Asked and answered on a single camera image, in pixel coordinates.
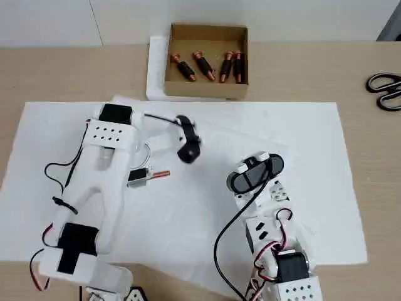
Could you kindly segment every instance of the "scissors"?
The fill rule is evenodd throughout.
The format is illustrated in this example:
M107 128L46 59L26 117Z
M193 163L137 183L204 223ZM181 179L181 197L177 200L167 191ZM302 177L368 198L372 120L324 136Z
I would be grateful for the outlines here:
M381 86L374 86L373 82L379 79L391 80ZM386 104L387 100L393 99L401 95L401 76L394 73L381 72L372 75L366 82L365 88L370 93L387 92L385 95L377 98L377 106L384 111L401 111L401 105L391 106Z

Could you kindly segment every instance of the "light wood surface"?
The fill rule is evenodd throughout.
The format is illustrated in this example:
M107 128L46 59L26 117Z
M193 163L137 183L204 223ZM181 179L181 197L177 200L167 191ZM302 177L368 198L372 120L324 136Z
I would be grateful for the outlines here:
M365 79L374 72L401 73L400 53L396 43L249 47L246 100L338 104L369 263L319 267L326 301L401 298L401 112L379 110L376 95L364 90ZM146 72L145 45L0 50L0 178L25 101L107 101L116 93L145 100ZM346 223L341 216L338 220ZM228 300L147 267L131 267L149 300ZM61 282L47 293L36 293L26 263L0 263L1 301L77 298L76 287Z

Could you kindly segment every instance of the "cardboard box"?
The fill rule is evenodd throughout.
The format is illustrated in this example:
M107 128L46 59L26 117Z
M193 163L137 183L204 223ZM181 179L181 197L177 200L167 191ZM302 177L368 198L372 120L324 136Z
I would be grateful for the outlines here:
M217 97L242 99L248 88L248 35L247 28L240 26L209 26L173 24L171 26L169 52L165 71L164 88L166 95L190 97ZM199 70L193 53L202 51L214 70L216 80L209 81ZM242 52L243 81L237 84L231 72L226 83L220 83L220 69L227 51ZM179 53L195 72L196 82L190 82L171 62L171 55Z

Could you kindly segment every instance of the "robotic arm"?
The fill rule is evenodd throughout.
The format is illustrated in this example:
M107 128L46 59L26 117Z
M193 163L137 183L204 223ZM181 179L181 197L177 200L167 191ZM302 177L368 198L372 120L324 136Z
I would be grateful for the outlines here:
M283 168L279 155L259 152L241 161L227 178L254 255L246 294L240 297L251 301L321 301L313 254L294 223L292 202L279 181L271 184Z
M61 197L53 198L61 206L43 233L46 247L39 273L89 288L91 300L145 300L139 290L131 290L133 277L128 269L98 259L99 254L112 250L123 212L123 190L128 182L157 177L146 167L141 169L145 172L130 171L133 153L144 146L140 139L144 117L170 122L175 131L170 141L177 148L179 158L188 164L196 160L201 141L187 117L179 115L175 120L168 120L134 112L129 106L107 103L88 121L70 181ZM100 229L74 223L74 215L96 193L101 194L104 209ZM45 241L49 230L52 230L54 245Z

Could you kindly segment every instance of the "white wall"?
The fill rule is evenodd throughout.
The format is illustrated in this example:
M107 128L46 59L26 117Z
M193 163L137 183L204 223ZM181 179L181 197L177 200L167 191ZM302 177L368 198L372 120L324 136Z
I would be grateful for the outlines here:
M87 0L0 0L0 46L101 45Z
M245 24L252 41L376 40L397 4L398 0L0 0L0 46L147 43L152 34L167 34L173 21Z

